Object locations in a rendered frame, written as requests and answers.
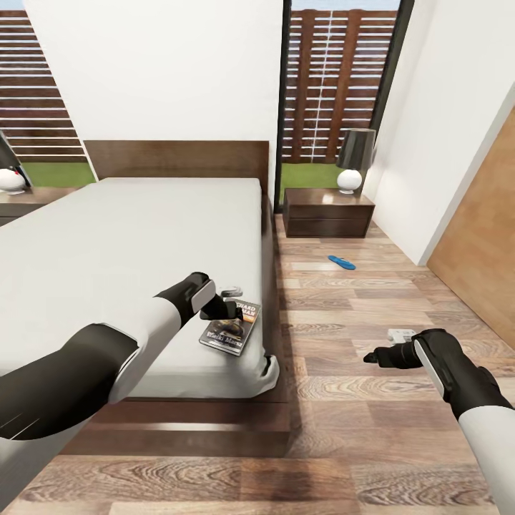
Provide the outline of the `hardback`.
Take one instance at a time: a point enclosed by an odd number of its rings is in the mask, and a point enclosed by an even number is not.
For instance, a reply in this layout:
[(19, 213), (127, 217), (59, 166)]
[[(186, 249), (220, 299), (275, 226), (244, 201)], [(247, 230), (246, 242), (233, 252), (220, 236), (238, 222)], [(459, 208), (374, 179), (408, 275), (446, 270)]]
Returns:
[(226, 353), (239, 356), (243, 346), (249, 339), (250, 332), (259, 316), (260, 306), (244, 300), (223, 298), (224, 301), (235, 301), (237, 308), (242, 308), (243, 320), (211, 320), (207, 328), (199, 336), (200, 343), (212, 346)]

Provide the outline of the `sandal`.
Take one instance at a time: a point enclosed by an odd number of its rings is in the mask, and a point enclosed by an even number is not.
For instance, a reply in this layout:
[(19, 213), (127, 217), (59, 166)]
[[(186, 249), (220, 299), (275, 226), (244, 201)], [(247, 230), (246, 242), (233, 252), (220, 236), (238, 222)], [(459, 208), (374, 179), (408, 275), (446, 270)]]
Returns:
[(333, 262), (337, 263), (338, 265), (340, 265), (342, 268), (355, 270), (355, 265), (350, 263), (349, 261), (344, 261), (343, 259), (338, 258), (334, 255), (330, 255), (328, 258)]

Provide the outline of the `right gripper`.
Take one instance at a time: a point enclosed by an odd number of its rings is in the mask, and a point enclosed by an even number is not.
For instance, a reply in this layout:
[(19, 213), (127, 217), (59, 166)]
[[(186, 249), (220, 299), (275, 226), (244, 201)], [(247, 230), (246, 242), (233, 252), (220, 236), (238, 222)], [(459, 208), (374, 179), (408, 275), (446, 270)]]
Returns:
[(381, 368), (409, 369), (411, 365), (403, 356), (403, 343), (392, 347), (377, 347), (363, 358), (364, 363), (378, 363)]

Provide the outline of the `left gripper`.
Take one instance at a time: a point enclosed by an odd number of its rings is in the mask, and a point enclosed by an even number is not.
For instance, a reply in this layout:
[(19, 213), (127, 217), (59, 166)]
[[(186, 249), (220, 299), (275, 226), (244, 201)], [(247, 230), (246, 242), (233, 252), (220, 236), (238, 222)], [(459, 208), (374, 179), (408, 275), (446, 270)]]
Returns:
[(200, 310), (200, 319), (201, 320), (234, 320), (236, 318), (243, 320), (242, 308), (237, 308), (237, 303), (235, 301), (224, 301), (221, 297), (219, 297), (220, 303), (213, 312), (206, 313), (203, 312), (203, 308)]

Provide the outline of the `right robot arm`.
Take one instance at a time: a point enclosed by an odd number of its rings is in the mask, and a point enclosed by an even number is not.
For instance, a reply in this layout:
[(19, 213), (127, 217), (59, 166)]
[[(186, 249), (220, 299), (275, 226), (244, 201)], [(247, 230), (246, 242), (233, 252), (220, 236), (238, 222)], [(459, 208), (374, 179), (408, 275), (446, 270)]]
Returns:
[(443, 328), (416, 333), (389, 329), (390, 347), (363, 358), (381, 368), (425, 367), (452, 412), (481, 468), (500, 515), (515, 515), (515, 408), (497, 380), (477, 367), (458, 339)]

